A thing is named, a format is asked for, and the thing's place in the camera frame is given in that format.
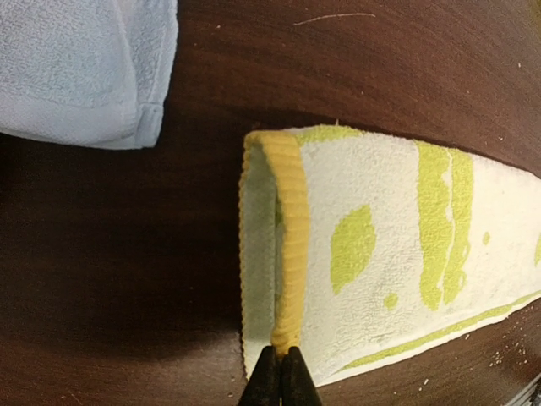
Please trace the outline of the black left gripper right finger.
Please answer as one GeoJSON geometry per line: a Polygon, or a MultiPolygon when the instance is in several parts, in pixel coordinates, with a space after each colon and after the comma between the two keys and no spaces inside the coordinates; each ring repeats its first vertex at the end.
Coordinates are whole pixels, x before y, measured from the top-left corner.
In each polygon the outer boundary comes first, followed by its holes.
{"type": "Polygon", "coordinates": [[[282,359],[280,384],[283,406],[323,405],[299,347],[291,347],[282,359]]]}

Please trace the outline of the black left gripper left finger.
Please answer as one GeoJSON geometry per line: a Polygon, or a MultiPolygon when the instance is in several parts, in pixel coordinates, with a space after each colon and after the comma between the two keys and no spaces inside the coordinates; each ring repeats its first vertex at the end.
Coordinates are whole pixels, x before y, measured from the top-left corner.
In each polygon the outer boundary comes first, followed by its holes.
{"type": "Polygon", "coordinates": [[[281,404],[281,361],[273,346],[262,349],[239,406],[278,406],[281,404]]]}

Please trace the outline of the green white patterned towel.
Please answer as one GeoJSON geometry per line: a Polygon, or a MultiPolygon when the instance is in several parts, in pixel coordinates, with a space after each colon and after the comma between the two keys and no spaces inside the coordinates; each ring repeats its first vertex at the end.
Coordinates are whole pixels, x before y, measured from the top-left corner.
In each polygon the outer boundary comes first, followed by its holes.
{"type": "Polygon", "coordinates": [[[254,131],[239,183],[243,362],[297,346],[318,386],[411,358],[540,296],[540,181],[337,125],[254,131]]]}

